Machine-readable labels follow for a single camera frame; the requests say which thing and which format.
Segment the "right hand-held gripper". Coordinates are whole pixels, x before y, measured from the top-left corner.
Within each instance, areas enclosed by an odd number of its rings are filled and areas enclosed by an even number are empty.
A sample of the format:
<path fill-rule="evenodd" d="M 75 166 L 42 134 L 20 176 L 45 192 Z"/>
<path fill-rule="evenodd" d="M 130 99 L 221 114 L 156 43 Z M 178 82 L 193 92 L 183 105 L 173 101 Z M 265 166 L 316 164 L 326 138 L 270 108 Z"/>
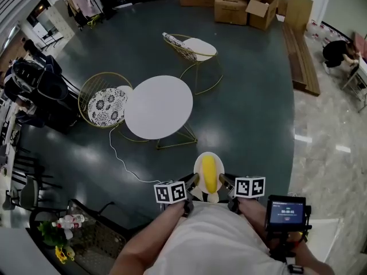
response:
<path fill-rule="evenodd" d="M 232 174 L 220 174 L 219 180 L 229 190 L 228 209 L 239 213 L 239 198 L 259 200 L 265 196 L 266 178 L 262 176 L 236 177 Z"/>

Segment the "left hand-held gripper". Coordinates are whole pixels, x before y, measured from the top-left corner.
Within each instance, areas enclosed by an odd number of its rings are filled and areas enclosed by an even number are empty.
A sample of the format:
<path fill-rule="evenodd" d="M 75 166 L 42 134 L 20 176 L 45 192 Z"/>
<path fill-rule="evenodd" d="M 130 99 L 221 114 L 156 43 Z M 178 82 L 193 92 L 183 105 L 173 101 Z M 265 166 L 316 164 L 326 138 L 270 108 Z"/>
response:
<path fill-rule="evenodd" d="M 179 202 L 185 202 L 183 217 L 188 217 L 193 210 L 192 196 L 187 188 L 195 188 L 200 181 L 199 173 L 190 173 L 179 181 L 161 182 L 154 185 L 156 202 L 169 206 Z"/>

